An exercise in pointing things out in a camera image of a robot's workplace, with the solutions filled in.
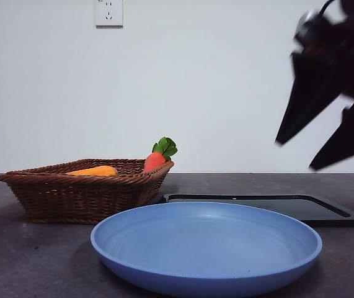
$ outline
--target black object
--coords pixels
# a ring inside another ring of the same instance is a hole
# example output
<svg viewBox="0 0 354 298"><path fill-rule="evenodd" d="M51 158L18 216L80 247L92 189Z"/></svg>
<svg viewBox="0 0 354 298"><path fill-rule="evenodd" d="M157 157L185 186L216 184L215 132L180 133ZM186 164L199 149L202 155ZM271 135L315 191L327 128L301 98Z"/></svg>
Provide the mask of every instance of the black object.
<svg viewBox="0 0 354 298"><path fill-rule="evenodd" d="M307 195L233 196L214 194L165 194L165 202L223 202L275 211L311 227L354 227L354 212Z"/></svg>
<svg viewBox="0 0 354 298"><path fill-rule="evenodd" d="M354 98L354 1L341 0L347 15L332 24L320 12L299 20L294 39L303 47L292 54L295 81L276 141L286 143L340 94ZM341 126L313 159L310 167L321 169L354 155L354 105L344 111Z"/></svg>

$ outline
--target dark table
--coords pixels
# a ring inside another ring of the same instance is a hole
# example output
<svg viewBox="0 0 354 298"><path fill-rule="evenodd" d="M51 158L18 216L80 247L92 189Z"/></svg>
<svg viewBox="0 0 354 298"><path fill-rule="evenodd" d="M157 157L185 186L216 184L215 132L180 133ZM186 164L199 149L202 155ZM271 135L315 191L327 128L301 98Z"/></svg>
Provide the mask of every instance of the dark table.
<svg viewBox="0 0 354 298"><path fill-rule="evenodd" d="M169 174L165 193L312 194L354 210L354 174ZM116 277L89 243L93 225L30 223L0 183L0 297L164 297ZM354 297L354 228L316 228L323 250L299 280L261 297Z"/></svg>

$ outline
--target basket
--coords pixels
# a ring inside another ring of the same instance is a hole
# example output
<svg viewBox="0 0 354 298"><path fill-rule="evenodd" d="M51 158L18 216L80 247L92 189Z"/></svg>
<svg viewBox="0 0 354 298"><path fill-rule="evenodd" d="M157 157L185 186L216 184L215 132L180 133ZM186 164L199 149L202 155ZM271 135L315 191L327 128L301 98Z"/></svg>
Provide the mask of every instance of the basket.
<svg viewBox="0 0 354 298"><path fill-rule="evenodd" d="M31 222L97 224L118 212L147 203L174 163L167 161L142 173L145 160L85 159L10 171L0 175L15 194ZM76 176L70 171L109 165L116 176Z"/></svg>

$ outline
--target plate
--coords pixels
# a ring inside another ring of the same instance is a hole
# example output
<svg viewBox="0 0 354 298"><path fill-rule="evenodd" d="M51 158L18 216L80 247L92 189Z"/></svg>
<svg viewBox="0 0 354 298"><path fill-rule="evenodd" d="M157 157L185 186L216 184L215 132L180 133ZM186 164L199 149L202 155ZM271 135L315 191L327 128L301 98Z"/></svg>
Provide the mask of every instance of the plate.
<svg viewBox="0 0 354 298"><path fill-rule="evenodd" d="M98 223L102 262L138 287L175 297L249 297L295 281L322 248L306 224L216 202L149 205Z"/></svg>

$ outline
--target robotic arm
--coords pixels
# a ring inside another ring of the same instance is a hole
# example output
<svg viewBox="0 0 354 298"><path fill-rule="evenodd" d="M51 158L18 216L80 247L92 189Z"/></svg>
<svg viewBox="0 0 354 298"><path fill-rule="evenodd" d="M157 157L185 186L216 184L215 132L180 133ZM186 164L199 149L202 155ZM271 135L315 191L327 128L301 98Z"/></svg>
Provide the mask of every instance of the robotic arm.
<svg viewBox="0 0 354 298"><path fill-rule="evenodd" d="M293 52L294 84L276 141L285 144L340 94L354 98L354 0L340 0L343 22L331 24L319 11L299 20L295 40L303 50ZM342 112L342 123L312 160L321 169L354 155L354 104Z"/></svg>

